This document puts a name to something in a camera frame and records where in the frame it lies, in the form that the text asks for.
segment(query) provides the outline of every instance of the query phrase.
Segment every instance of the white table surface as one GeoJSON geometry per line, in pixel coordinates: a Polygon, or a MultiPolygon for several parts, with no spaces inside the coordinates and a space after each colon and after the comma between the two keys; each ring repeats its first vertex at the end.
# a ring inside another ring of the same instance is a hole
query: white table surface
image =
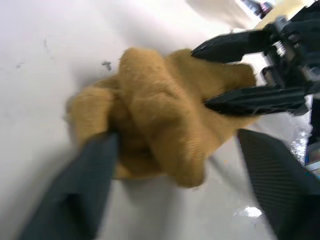
{"type": "MultiPolygon", "coordinates": [[[[16,239],[50,181],[76,154],[65,121],[68,99],[115,74],[126,48],[168,54],[254,24],[233,0],[1,1],[0,239],[16,239]]],[[[279,133],[274,119],[263,118],[263,131],[279,133]]],[[[196,189],[177,188],[167,177],[114,181],[99,239],[273,239],[257,217],[235,139],[208,160],[207,171],[196,189]]]]}

